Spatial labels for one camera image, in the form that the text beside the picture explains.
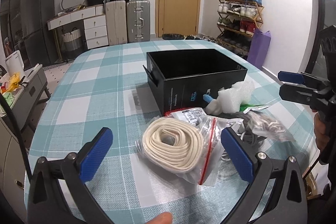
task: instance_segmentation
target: beige suitcase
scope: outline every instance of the beige suitcase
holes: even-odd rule
[[[109,45],[127,43],[126,2],[124,0],[107,2],[105,15]]]

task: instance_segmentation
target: yellow plastic bag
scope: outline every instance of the yellow plastic bag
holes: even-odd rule
[[[16,72],[9,79],[9,85],[8,85],[8,89],[6,90],[6,92],[12,92],[15,89],[17,89],[19,87],[19,82],[20,82],[20,73]]]

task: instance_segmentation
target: gray suitcase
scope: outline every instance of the gray suitcase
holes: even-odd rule
[[[133,0],[126,5],[128,42],[149,41],[151,38],[151,4]]]
[[[106,2],[106,28],[109,45],[127,43],[126,3],[124,0]]]

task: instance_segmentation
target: refrigerator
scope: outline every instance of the refrigerator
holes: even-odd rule
[[[54,0],[21,0],[22,33],[32,67],[52,65],[58,59],[53,32],[47,26],[54,17]]]

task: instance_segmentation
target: white rolled cord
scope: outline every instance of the white rolled cord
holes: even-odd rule
[[[191,171],[200,159],[203,145],[197,128],[173,118],[155,120],[142,135],[144,154],[173,173]]]

